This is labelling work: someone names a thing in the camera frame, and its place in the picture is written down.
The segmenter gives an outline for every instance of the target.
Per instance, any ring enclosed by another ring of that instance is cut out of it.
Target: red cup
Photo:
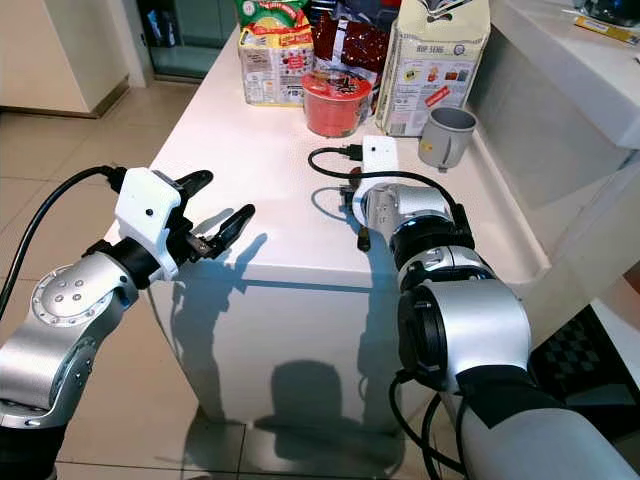
[[[371,84],[351,72],[316,70],[302,77],[307,127],[324,137],[356,131],[368,106]]]

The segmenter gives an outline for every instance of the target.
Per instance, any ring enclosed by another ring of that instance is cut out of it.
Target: white wall
[[[469,103],[511,192],[553,260],[570,224],[630,151],[604,137],[496,29]]]
[[[45,0],[88,110],[128,73],[104,0]]]
[[[43,2],[0,1],[0,105],[87,111]]]
[[[108,0],[120,49],[129,70],[129,85],[146,87],[153,80],[153,65],[141,34],[142,23],[135,0]]]

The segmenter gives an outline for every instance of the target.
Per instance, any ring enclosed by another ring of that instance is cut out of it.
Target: red package
[[[313,50],[316,57],[332,60],[338,23],[346,23],[340,61],[350,67],[382,73],[387,58],[389,34],[366,23],[331,20],[326,12],[313,30]]]
[[[367,109],[371,84],[358,75],[316,71],[302,77],[304,113],[309,130],[325,137],[355,132]]]
[[[368,102],[368,113],[373,115],[388,45],[388,33],[366,23],[332,20],[324,13],[313,29],[314,67],[348,71],[366,79],[373,87]]]

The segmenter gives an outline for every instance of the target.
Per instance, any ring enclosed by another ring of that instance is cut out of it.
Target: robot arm
[[[364,175],[341,178],[363,178],[351,200],[354,216],[383,235],[399,272],[401,382],[413,379],[439,392],[456,424],[467,476],[638,478],[595,427],[529,377],[526,313],[475,252],[462,206],[442,187],[384,177],[402,173],[392,138],[365,137],[360,158]]]
[[[97,242],[80,261],[37,284],[25,322],[0,349],[1,478],[51,475],[98,348],[138,290],[170,280],[187,260],[215,258],[238,238],[253,205],[209,240],[190,233],[185,207],[212,178],[200,171],[173,181],[145,168],[129,170],[116,205],[122,240]]]

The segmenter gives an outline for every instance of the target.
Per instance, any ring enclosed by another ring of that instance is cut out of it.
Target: label
[[[435,104],[461,107],[471,85],[475,65],[475,62],[466,60],[401,60],[389,105],[389,134],[420,135],[429,108]]]
[[[427,104],[427,107],[431,108],[433,107],[436,103],[438,103],[440,100],[442,100],[444,97],[446,97],[447,95],[449,95],[451,93],[451,90],[449,90],[449,87],[447,87],[446,85],[444,87],[442,87],[440,90],[438,90],[436,93],[434,93],[433,95],[431,95],[429,98],[427,98],[424,103]]]
[[[302,77],[313,69],[310,28],[255,34],[245,28],[238,53],[247,103],[302,106]]]

